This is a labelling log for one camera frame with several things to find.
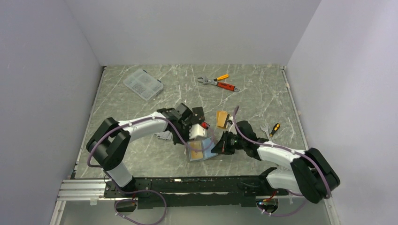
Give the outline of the black card wallet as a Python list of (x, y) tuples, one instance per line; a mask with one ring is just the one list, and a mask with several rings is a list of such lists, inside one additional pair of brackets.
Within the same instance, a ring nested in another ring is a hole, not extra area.
[(200, 124), (205, 121), (205, 114), (203, 107), (193, 107), (192, 108), (192, 124)]

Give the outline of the grey card holder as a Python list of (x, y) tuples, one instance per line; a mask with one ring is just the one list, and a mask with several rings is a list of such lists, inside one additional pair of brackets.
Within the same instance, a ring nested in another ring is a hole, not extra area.
[(189, 153), (189, 160), (203, 161), (218, 156), (217, 153), (213, 153), (211, 150), (215, 147), (215, 143), (212, 138), (206, 138), (202, 140), (188, 141), (187, 152)]

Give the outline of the single gold credit card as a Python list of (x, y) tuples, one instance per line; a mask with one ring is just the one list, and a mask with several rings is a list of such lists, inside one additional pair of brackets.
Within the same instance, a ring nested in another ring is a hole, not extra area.
[(202, 153), (201, 141), (190, 141), (188, 142), (188, 149), (193, 153)]

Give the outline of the silver credit cards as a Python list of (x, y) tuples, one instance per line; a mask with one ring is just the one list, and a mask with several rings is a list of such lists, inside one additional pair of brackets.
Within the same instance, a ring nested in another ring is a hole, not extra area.
[(155, 133), (158, 139), (162, 140), (171, 140), (173, 137), (173, 134), (170, 131), (164, 131), (164, 132), (158, 132)]

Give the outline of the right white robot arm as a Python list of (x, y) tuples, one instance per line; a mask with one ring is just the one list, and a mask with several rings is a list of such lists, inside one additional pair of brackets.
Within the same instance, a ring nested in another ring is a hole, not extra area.
[(233, 155), (243, 150), (251, 158), (274, 163), (258, 176), (256, 188), (263, 194), (284, 189), (318, 203), (340, 185), (340, 178), (318, 149), (295, 150), (277, 145), (258, 137), (246, 120), (235, 126), (238, 131), (223, 132), (211, 152)]

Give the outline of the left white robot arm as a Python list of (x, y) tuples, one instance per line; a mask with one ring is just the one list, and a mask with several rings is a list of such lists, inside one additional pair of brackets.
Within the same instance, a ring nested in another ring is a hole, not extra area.
[(123, 162), (128, 145), (142, 137), (169, 131), (173, 144), (185, 145), (193, 126), (193, 111), (183, 103), (176, 108), (161, 108), (157, 111), (132, 120), (116, 121), (105, 119), (89, 139), (86, 149), (89, 152), (87, 165), (93, 167), (94, 158), (101, 168), (117, 185), (116, 191), (128, 197), (136, 190), (136, 179)]

